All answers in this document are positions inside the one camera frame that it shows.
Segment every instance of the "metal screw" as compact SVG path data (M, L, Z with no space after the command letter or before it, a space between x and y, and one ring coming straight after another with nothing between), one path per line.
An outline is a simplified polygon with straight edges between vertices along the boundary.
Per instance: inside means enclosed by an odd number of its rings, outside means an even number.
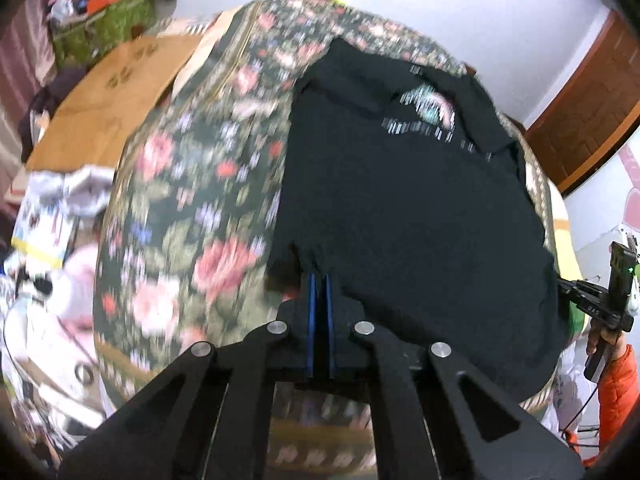
M451 355L451 347L446 343L438 341L431 345L431 353L437 357L449 357Z
M353 329L361 335L369 335L372 334L376 327L373 326L373 323L369 321L359 321L355 324Z
M284 334L287 331L287 324L284 321L271 321L267 325L267 330L272 334Z
M191 353L196 357L204 357L211 352L211 345L206 341L199 341L191 347Z

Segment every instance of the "black t-shirt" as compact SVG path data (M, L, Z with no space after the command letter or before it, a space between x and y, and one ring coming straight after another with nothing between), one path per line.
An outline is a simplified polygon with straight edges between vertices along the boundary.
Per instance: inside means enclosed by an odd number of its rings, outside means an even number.
M568 335L525 175L473 77L334 40L294 88L268 273L331 274L373 322L524 400Z

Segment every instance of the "black handle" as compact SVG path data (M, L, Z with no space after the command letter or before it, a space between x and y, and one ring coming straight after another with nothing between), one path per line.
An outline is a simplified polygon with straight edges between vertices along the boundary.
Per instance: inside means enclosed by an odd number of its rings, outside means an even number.
M600 380L604 368L611 361L613 350L614 346L611 343L600 338L595 353L587 357L587 362L584 365L584 376L592 383L598 383Z

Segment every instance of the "bed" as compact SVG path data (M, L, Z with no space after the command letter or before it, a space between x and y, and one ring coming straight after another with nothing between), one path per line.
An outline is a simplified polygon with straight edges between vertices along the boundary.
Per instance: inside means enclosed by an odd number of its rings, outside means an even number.
M231 344L275 318L287 295L265 288L265 264L291 89L335 36L453 75L466 70L430 38L326 0L256 0L221 14L178 75L173 101L129 138L118 167L94 295L108 412L192 343ZM558 190L517 127L500 121L524 147L527 189L558 271L580 278ZM585 319L572 315L575 337ZM544 411L553 381L522 403L528 412ZM368 406L282 384L273 415L271 468L328 476L375 468Z

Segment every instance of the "cardboard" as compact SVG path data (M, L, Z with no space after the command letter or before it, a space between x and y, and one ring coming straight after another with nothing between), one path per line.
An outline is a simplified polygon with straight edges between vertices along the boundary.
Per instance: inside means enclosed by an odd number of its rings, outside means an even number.
M127 137L143 123L202 36L142 37L98 63L56 111L27 161L30 171L117 168Z

